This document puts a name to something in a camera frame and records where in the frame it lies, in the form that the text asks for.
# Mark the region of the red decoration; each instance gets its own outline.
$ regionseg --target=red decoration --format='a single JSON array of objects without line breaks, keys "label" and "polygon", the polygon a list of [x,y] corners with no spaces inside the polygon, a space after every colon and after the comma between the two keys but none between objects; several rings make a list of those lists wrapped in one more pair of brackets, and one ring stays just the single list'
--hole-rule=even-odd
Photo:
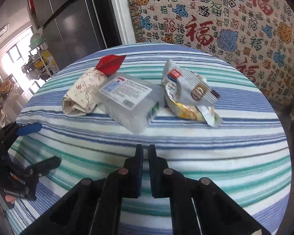
[{"label": "red decoration", "polygon": [[124,56],[116,56],[116,55],[108,55],[102,57],[96,66],[96,70],[101,71],[106,76],[111,76],[115,74],[116,71],[120,68],[123,63],[126,55]]}]

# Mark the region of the metal screw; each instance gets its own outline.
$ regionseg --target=metal screw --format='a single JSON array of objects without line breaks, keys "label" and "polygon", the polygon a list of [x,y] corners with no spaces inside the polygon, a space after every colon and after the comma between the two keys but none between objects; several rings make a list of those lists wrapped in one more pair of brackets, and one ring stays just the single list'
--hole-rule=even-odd
[{"label": "metal screw", "polygon": [[92,180],[89,178],[82,179],[82,181],[81,181],[82,185],[84,185],[84,186],[90,185],[91,182],[92,182]]},{"label": "metal screw", "polygon": [[127,173],[129,173],[129,170],[127,168],[121,168],[121,169],[119,169],[119,174],[126,175]]},{"label": "metal screw", "polygon": [[167,168],[163,170],[163,173],[166,175],[172,175],[173,174],[173,169]]},{"label": "metal screw", "polygon": [[209,178],[201,178],[200,182],[202,182],[205,185],[208,185],[210,184],[211,180]]}]

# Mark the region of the striped tablecloth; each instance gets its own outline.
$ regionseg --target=striped tablecloth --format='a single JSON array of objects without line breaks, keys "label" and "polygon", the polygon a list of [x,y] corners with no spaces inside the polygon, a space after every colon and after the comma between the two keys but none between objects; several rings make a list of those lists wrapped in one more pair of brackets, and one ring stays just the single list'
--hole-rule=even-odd
[{"label": "striped tablecloth", "polygon": [[[120,72],[160,84],[165,62],[205,76],[220,95],[216,112],[220,128],[177,118],[160,110],[141,135],[134,135],[100,110],[70,118],[62,112],[66,91],[99,59],[127,55]],[[94,180],[122,167],[136,144],[155,144],[157,154],[186,177],[211,178],[271,233],[282,221],[291,187],[287,140],[263,94],[235,68],[199,50],[170,44],[136,44],[96,52],[50,79],[20,113],[18,123],[40,122],[39,133],[19,137],[9,153],[27,166],[53,155],[61,166],[40,179],[37,200],[18,199],[8,213],[19,234],[84,177]],[[144,162],[142,195],[123,199],[119,234],[172,234],[168,199],[153,199],[148,161]]]}]

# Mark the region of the refrigerator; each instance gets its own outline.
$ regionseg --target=refrigerator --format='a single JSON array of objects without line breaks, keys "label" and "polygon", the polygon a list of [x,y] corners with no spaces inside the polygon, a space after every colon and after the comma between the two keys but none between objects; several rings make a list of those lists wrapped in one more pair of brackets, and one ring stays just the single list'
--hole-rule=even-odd
[{"label": "refrigerator", "polygon": [[39,26],[59,69],[122,45],[112,0],[33,0]]}]

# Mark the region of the plastic container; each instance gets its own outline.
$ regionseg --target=plastic container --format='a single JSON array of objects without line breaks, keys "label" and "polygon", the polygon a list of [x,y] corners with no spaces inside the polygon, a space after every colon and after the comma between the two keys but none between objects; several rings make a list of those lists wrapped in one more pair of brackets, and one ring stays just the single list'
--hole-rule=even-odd
[{"label": "plastic container", "polygon": [[132,133],[140,133],[164,107],[162,87],[124,73],[115,73],[104,81],[96,96],[106,113]]}]

